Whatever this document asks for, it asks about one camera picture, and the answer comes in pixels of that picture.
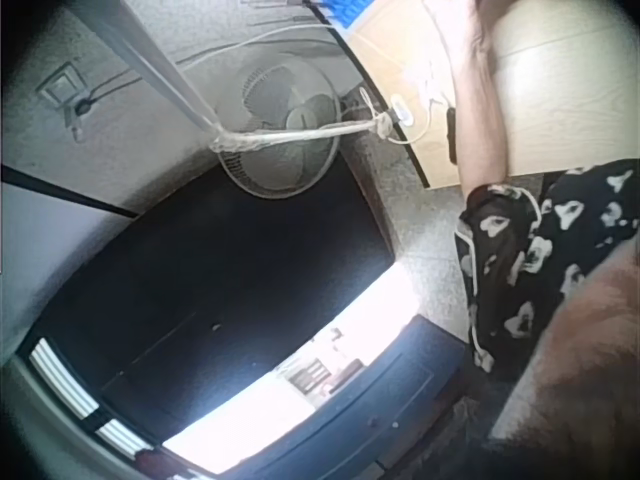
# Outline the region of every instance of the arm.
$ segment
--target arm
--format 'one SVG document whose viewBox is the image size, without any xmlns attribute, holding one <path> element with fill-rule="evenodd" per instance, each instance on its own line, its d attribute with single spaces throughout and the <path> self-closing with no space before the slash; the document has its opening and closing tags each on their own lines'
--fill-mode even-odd
<svg viewBox="0 0 640 480">
<path fill-rule="evenodd" d="M 507 135 L 476 0 L 425 0 L 451 63 L 462 192 L 507 178 Z"/>
</svg>

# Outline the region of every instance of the gray floor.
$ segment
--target gray floor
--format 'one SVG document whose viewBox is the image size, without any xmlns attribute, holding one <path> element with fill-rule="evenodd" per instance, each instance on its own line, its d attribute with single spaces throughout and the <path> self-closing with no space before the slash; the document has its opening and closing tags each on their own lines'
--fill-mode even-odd
<svg viewBox="0 0 640 480">
<path fill-rule="evenodd" d="M 359 98 L 355 90 L 343 100 L 350 107 L 361 103 Z M 360 109 L 353 115 L 346 119 L 366 118 L 369 113 Z M 466 299 L 453 237 L 464 209 L 459 187 L 424 188 L 407 150 L 370 133 L 343 137 L 340 149 L 396 261 L 411 278 L 419 313 L 466 341 Z M 542 175 L 519 177 L 512 183 L 537 196 Z"/>
</svg>

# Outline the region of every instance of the blue object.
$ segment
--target blue object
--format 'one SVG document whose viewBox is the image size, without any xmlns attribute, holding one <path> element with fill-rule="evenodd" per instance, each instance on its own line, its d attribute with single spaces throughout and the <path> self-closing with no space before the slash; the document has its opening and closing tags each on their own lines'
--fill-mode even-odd
<svg viewBox="0 0 640 480">
<path fill-rule="evenodd" d="M 344 28 L 350 27 L 353 22 L 373 3 L 374 0 L 324 0 L 329 5 L 329 10 Z"/>
<path fill-rule="evenodd" d="M 314 415 L 220 480 L 348 480 L 435 408 L 465 345 L 416 317 L 369 367 Z"/>
</svg>

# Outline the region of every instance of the person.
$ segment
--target person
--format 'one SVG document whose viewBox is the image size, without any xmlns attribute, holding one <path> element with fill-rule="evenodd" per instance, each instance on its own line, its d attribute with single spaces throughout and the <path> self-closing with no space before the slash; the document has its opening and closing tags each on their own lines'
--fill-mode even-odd
<svg viewBox="0 0 640 480">
<path fill-rule="evenodd" d="M 567 171 L 540 200 L 510 186 L 476 0 L 424 4 L 454 81 L 469 344 L 517 381 L 467 476 L 640 478 L 639 160 Z"/>
</svg>

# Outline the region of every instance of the blurred skin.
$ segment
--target blurred skin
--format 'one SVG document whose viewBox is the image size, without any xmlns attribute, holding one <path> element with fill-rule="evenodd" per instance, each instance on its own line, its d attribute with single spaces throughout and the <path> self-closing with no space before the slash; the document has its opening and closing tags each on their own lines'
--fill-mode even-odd
<svg viewBox="0 0 640 480">
<path fill-rule="evenodd" d="M 487 63 L 488 35 L 475 0 L 424 4 L 451 63 L 458 169 L 466 197 L 507 178 L 506 133 Z M 560 306 L 492 437 L 559 452 L 578 442 L 595 452 L 594 462 L 606 465 L 619 442 L 612 425 L 640 430 L 639 245 L 637 234 L 620 245 Z M 596 370 L 600 383 L 593 388 L 589 375 Z M 558 387 L 569 383 L 573 390 L 564 391 L 573 393 L 558 394 L 563 391 Z"/>
<path fill-rule="evenodd" d="M 475 0 L 425 0 L 449 55 L 456 95 L 456 153 L 465 198 L 507 178 L 507 133 Z"/>
</svg>

